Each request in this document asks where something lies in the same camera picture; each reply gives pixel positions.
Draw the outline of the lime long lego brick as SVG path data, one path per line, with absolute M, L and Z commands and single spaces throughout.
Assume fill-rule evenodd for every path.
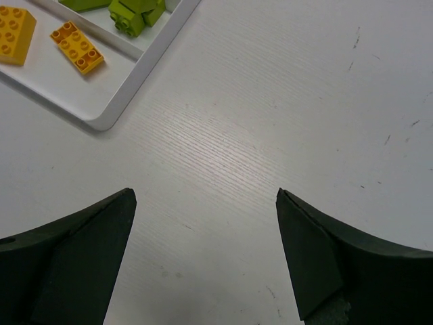
M 112 0 L 59 0 L 58 2 L 75 12 L 87 12 L 107 7 Z

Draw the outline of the orange lego brick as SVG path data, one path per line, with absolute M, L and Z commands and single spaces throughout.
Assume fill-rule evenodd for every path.
M 50 37 L 82 75 L 88 74 L 104 61 L 101 52 L 72 21 L 62 24 Z

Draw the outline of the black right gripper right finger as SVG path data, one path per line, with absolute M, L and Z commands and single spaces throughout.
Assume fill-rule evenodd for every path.
M 305 324 L 431 324 L 432 253 L 372 236 L 281 189 L 281 241 Z

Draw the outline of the yellow lego brick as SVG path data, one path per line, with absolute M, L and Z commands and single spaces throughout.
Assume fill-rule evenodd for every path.
M 24 65 L 36 24 L 28 10 L 1 6 L 1 63 Z

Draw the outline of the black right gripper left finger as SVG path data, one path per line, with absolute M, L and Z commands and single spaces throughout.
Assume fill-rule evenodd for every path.
M 125 188 L 1 239 L 1 323 L 103 324 L 136 207 Z

